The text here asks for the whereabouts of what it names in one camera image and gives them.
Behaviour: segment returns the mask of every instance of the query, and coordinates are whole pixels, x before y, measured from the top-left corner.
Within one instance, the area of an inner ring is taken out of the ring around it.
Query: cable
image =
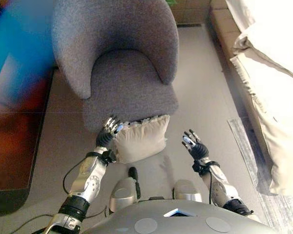
[[[94,214],[94,215],[91,215],[91,216],[86,217],[86,219],[87,219],[87,218],[93,218],[93,217],[96,217],[96,216],[102,214],[103,212],[105,212],[106,209],[107,209],[107,206],[105,206],[104,209],[103,209],[102,211],[100,211],[100,212],[98,212],[98,213],[96,213],[96,214]],[[33,218],[31,218],[30,220],[24,222],[21,226],[19,226],[17,229],[15,229],[14,231],[10,232],[9,234],[14,234],[14,233],[16,233],[16,232],[19,231],[22,227],[24,227],[27,223],[29,223],[29,222],[31,222],[31,221],[37,219],[37,218],[44,217],[44,216],[53,217],[54,215],[52,215],[52,214],[41,214],[41,215],[39,215],[39,216],[33,217]],[[38,231],[33,232],[32,234],[39,234],[39,233],[42,233],[42,232],[44,231],[44,229],[45,229],[45,228],[42,228],[42,229],[40,229],[40,230],[38,230]]]
[[[212,176],[211,176],[211,172],[210,170],[208,170],[209,174],[210,174],[210,183],[209,183],[209,204],[211,205],[211,185],[212,185]]]
[[[107,218],[107,215],[106,215],[106,209],[105,209],[105,211],[104,211],[104,217]]]
[[[41,233],[43,233],[44,230],[45,230],[45,228],[41,228],[38,231],[33,232],[32,234],[41,234]]]
[[[98,212],[98,213],[96,213],[96,214],[94,214],[94,215],[91,215],[91,216],[86,217],[86,219],[87,219],[87,218],[93,218],[93,217],[96,217],[96,216],[102,214],[103,212],[105,213],[106,209],[107,209],[107,206],[105,206],[104,209],[103,209],[102,211],[100,211],[100,212]]]
[[[33,218],[31,218],[30,220],[24,222],[20,227],[18,227],[17,229],[15,229],[14,231],[12,231],[12,232],[9,233],[9,234],[16,233],[19,229],[21,229],[22,227],[24,227],[27,223],[29,223],[29,222],[35,220],[36,218],[40,218],[40,217],[44,217],[44,216],[53,217],[52,214],[42,214],[42,215],[39,215],[39,216],[33,217]]]
[[[65,180],[66,180],[66,177],[68,176],[68,174],[75,168],[77,167],[79,164],[81,164],[86,158],[83,158],[79,163],[77,163],[75,166],[73,166],[71,169],[69,169],[69,171],[65,174],[64,178],[63,178],[63,182],[62,182],[62,185],[63,185],[63,190],[66,194],[69,194],[69,192],[66,190],[66,187],[65,187]]]

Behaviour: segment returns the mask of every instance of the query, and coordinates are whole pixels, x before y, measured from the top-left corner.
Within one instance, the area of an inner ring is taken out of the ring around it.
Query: robot finger
[[[109,131],[112,130],[112,128],[114,127],[116,121],[117,121],[117,117],[115,116],[115,117],[111,120],[111,122],[110,122],[110,124],[109,124],[109,126],[108,126],[108,128],[107,128]]]
[[[116,123],[113,124],[113,126],[111,127],[111,132],[114,132],[117,129],[119,123],[120,123],[120,120],[118,120]]]
[[[193,147],[196,145],[196,143],[195,143],[193,140],[191,140],[188,136],[183,136],[183,140],[184,140],[184,142],[185,142],[186,144],[188,144],[191,148],[193,148]]]
[[[201,139],[199,138],[199,136],[192,129],[189,129],[189,131],[194,136],[196,142],[201,142]]]
[[[193,138],[193,136],[191,136],[188,132],[184,132],[184,134],[190,138],[192,141],[195,141],[195,139]]]
[[[189,145],[187,145],[184,141],[181,142],[185,148],[190,152],[191,151],[191,147]]]
[[[109,125],[110,125],[110,123],[111,123],[111,121],[112,121],[113,118],[114,118],[114,116],[111,115],[111,116],[106,120],[106,122],[105,122],[105,124],[103,125],[103,127],[107,129],[107,128],[109,127]]]

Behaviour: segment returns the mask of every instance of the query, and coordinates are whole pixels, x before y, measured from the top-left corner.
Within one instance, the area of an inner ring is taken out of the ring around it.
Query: silver arm segment
[[[116,161],[115,155],[112,151],[108,151],[107,147],[122,128],[123,126],[119,125],[115,117],[110,117],[106,121],[97,136],[96,148],[87,154],[66,201],[59,212],[53,216],[44,234],[79,233],[90,203],[99,194],[101,180],[108,163]]]
[[[193,130],[190,130],[190,132],[192,135],[185,132],[182,144],[194,159],[194,171],[199,173],[208,189],[210,189],[213,203],[216,206],[260,222],[253,211],[250,211],[242,202],[237,189],[228,182],[219,164],[209,159],[209,151],[201,143],[198,135]]]

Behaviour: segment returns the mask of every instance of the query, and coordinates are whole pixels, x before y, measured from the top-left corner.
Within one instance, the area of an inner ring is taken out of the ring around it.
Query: gray armchair
[[[138,120],[173,114],[171,85],[178,33],[165,0],[57,0],[56,61],[84,100],[84,123],[97,131],[110,114]]]

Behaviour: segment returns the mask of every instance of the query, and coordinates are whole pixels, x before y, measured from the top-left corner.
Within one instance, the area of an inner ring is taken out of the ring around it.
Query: carpet
[[[252,183],[265,212],[268,224],[281,234],[293,234],[293,196],[272,194],[269,191],[271,173],[247,117],[228,120],[239,146]]]

